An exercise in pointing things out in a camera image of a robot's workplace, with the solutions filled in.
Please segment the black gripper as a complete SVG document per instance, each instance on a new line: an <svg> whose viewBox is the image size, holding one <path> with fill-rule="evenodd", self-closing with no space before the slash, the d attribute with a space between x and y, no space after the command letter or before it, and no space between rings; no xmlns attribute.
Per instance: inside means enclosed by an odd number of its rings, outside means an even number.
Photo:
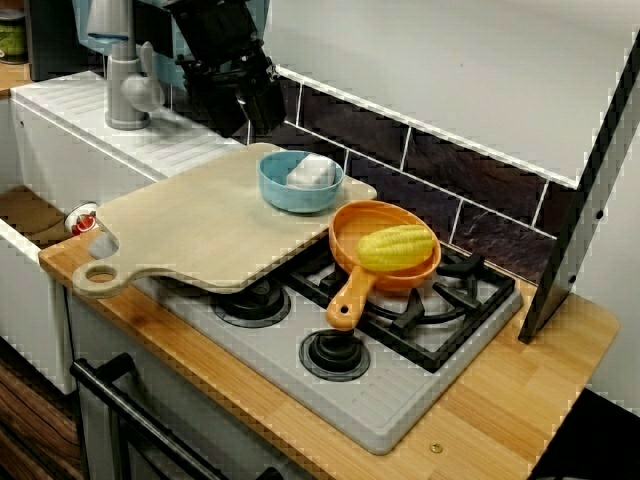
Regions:
<svg viewBox="0 0 640 480"><path fill-rule="evenodd" d="M199 56L177 56L174 63L183 70L198 122L222 137L231 137L248 120L256 135L267 135L284 122L282 90L274 82L275 65L263 45L263 41L248 41L226 51L209 49ZM218 92L222 89L232 93Z"/></svg>

